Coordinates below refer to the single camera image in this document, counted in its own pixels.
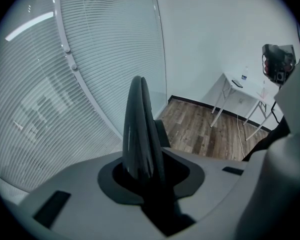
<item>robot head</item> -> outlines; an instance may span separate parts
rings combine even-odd
[[[263,56],[266,58],[263,74],[271,82],[279,86],[283,85],[296,65],[294,47],[292,45],[265,44],[262,47],[262,58]]]

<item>white table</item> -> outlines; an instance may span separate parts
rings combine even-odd
[[[259,125],[259,127],[254,131],[253,134],[251,134],[249,137],[247,137],[245,140],[249,140],[253,135],[256,134],[257,131],[260,130],[260,128],[264,125],[264,123],[268,120],[268,118],[270,117],[270,115],[272,114],[271,112],[266,115],[266,105],[270,106],[269,109],[271,109],[271,107],[273,106],[273,104],[275,103],[275,99],[268,93],[264,98],[262,98],[260,96],[260,93],[263,89],[263,87],[257,85],[256,83],[254,83],[251,80],[243,80],[239,77],[235,77],[233,76],[233,74],[231,74],[230,72],[224,72],[224,84],[222,87],[222,90],[220,92],[220,95],[215,103],[215,106],[212,110],[212,114],[215,112],[218,101],[220,100],[221,96],[223,96],[223,104],[218,112],[218,114],[216,115],[215,119],[213,120],[212,124],[210,125],[210,127],[212,127],[216,121],[218,120],[220,114],[222,113],[222,111],[224,110],[224,107],[226,105],[227,99],[229,98],[230,95],[234,94],[235,92],[240,92],[243,93],[245,95],[248,95],[249,97],[255,99],[258,101],[257,105],[255,106],[255,108],[253,109],[253,111],[251,112],[251,114],[248,116],[248,118],[245,120],[245,122],[243,123],[243,125],[246,124],[246,122],[250,119],[250,117],[253,115],[253,113],[256,111],[257,108],[260,108],[263,116],[264,116],[264,121]],[[237,80],[243,87],[240,88],[238,86],[236,86],[232,80]]]

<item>black baseboard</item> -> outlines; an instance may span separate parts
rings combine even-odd
[[[195,101],[195,100],[188,99],[188,98],[179,97],[179,96],[174,96],[174,95],[171,95],[171,97],[170,97],[169,100],[168,100],[168,103],[169,103],[172,99],[175,99],[175,100],[178,100],[178,101],[182,101],[182,102],[188,102],[188,103],[195,104],[195,105],[198,105],[198,106],[201,106],[201,107],[205,107],[205,108],[208,108],[208,109],[211,109],[211,110],[214,109],[214,106],[208,105],[208,104],[206,104],[206,103],[203,103],[203,102],[200,102],[200,101]],[[219,111],[219,110],[220,110],[219,107],[216,107],[216,108],[215,108],[215,111]],[[226,115],[228,115],[228,116],[237,118],[237,114],[232,113],[232,112],[230,112],[230,111],[223,110],[222,113],[224,113],[224,114],[226,114]],[[246,120],[247,120],[246,118],[244,118],[243,116],[240,116],[240,115],[238,116],[238,118],[239,118],[240,120],[242,120],[242,121],[246,121]],[[253,126],[255,126],[255,127],[259,127],[259,126],[260,126],[260,124],[254,122],[254,121],[251,121],[251,120],[248,120],[247,123],[250,124],[250,125],[253,125]],[[261,129],[264,130],[264,131],[266,131],[266,132],[268,132],[268,133],[271,132],[270,129],[268,129],[268,128],[264,127],[264,126],[262,126]]]

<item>table leg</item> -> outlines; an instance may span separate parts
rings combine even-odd
[[[222,107],[220,108],[219,113],[216,115],[216,117],[215,117],[215,119],[213,120],[213,122],[212,122],[212,124],[210,125],[210,127],[214,126],[214,124],[215,124],[216,121],[218,120],[220,114],[222,113],[222,110],[224,110],[224,106],[225,106],[225,104],[226,104],[226,102],[227,102],[227,99],[228,99],[229,96],[230,96],[231,94],[233,94],[233,93],[235,93],[235,90],[233,90],[233,89],[230,87],[230,88],[229,88],[229,91],[228,91],[228,93],[227,93],[227,95],[226,95],[226,97],[225,97],[225,100],[224,100],[224,102],[223,102],[223,105],[222,105]]]
[[[220,97],[221,97],[222,93],[224,92],[224,88],[225,88],[225,86],[226,86],[226,83],[227,83],[227,78],[224,79],[223,87],[222,87],[222,89],[221,89],[221,92],[220,92],[220,94],[219,94],[218,99],[216,100],[215,106],[214,106],[214,108],[213,108],[211,114],[213,114],[213,113],[215,112],[215,110],[216,110],[216,107],[217,107],[217,104],[218,104],[218,102],[219,102],[219,100],[220,100]]]
[[[267,117],[264,119],[264,121],[262,122],[262,124],[259,125],[259,127],[254,131],[254,133],[252,133],[248,138],[246,138],[245,140],[249,140],[253,135],[256,134],[257,131],[260,130],[260,128],[264,125],[264,123],[267,121],[267,119],[271,116],[271,112],[267,115]]]
[[[261,102],[261,101],[259,101],[259,102],[257,103],[257,105],[255,106],[254,110],[251,112],[251,114],[248,116],[248,118],[244,121],[243,125],[245,125],[246,122],[248,122],[248,120],[250,119],[250,117],[252,116],[252,114],[256,111],[256,109],[257,109],[257,107],[259,106],[260,102]]]

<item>table top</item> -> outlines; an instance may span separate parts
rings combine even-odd
[[[272,107],[273,104],[275,103],[274,97],[272,97],[269,93],[264,98],[260,96],[263,87],[259,86],[257,83],[248,80],[248,78],[246,80],[243,80],[239,77],[235,77],[231,72],[224,72],[223,74],[227,79],[227,81],[229,82],[229,84],[231,85],[232,89],[241,92],[245,95],[248,95],[258,101],[261,101],[270,107]],[[243,88],[236,86],[232,82],[232,80],[237,80],[243,86]],[[281,111],[278,105],[275,105],[275,109]]]

